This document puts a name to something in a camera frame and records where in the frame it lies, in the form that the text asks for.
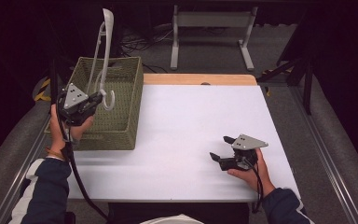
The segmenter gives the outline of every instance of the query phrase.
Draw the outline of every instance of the table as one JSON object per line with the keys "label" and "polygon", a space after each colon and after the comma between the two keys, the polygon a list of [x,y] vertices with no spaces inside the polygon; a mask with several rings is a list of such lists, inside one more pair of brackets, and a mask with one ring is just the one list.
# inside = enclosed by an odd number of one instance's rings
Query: table
{"label": "table", "polygon": [[[185,85],[173,85],[176,79]],[[230,79],[242,84],[230,86]],[[221,85],[195,85],[219,80]],[[246,75],[145,74],[135,149],[76,151],[75,158],[95,201],[247,203],[256,200],[256,193],[222,172],[209,155],[232,156],[223,136],[240,133],[269,143],[262,151],[272,182],[298,194],[262,91]],[[69,199],[82,199],[72,175],[68,182]]]}

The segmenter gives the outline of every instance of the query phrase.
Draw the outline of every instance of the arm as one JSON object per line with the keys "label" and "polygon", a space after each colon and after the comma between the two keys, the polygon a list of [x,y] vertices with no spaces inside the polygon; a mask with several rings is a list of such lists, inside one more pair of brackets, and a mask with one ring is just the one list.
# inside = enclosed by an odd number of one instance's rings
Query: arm
{"label": "arm", "polygon": [[[256,167],[264,189],[263,208],[266,211],[268,223],[313,223],[305,216],[302,202],[290,189],[275,189],[269,179],[269,170],[259,148],[256,149],[258,162]],[[257,177],[252,170],[228,170],[229,175],[244,180],[253,190],[257,191]]]}
{"label": "arm", "polygon": [[[73,127],[71,135],[80,139],[93,122],[89,117],[82,126]],[[57,119],[56,107],[51,106],[51,148],[44,159],[35,161],[26,178],[31,182],[12,211],[10,223],[63,223],[69,194],[67,178],[71,174],[68,161],[63,160],[65,147]]]}

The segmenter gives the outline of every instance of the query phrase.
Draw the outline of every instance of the white hook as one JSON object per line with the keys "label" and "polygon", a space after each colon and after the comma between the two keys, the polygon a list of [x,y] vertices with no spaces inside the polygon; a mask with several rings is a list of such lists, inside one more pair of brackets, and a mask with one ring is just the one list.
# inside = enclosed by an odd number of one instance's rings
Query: white hook
{"label": "white hook", "polygon": [[111,102],[110,105],[106,104],[106,91],[104,90],[100,90],[101,95],[103,96],[103,108],[105,110],[112,110],[113,107],[115,106],[115,101],[116,101],[116,97],[115,97],[115,92],[114,91],[110,91],[110,95],[111,95]]}

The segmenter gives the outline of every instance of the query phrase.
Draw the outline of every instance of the woven texture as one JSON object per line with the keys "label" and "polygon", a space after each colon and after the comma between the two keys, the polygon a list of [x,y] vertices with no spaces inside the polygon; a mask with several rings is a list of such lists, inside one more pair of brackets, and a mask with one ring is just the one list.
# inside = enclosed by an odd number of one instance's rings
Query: woven texture
{"label": "woven texture", "polygon": [[[92,58],[79,58],[69,83],[74,83],[83,92],[89,84]],[[103,69],[103,59],[95,64],[88,94],[99,90],[98,74]],[[104,89],[106,102],[110,104],[110,91],[115,92],[113,110],[97,107],[94,122],[83,133],[80,146],[75,150],[131,150],[135,148],[139,109],[144,86],[141,58],[109,59]]]}

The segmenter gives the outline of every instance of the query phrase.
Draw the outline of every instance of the navy blue sleeve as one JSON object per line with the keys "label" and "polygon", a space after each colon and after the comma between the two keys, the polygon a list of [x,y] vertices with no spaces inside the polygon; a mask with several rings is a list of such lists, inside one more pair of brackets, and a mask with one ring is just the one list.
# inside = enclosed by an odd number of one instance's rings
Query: navy blue sleeve
{"label": "navy blue sleeve", "polygon": [[31,183],[13,209],[10,223],[63,223],[71,172],[66,161],[35,161],[26,176]]}
{"label": "navy blue sleeve", "polygon": [[275,189],[263,201],[269,224],[310,224],[301,200],[290,189]]}

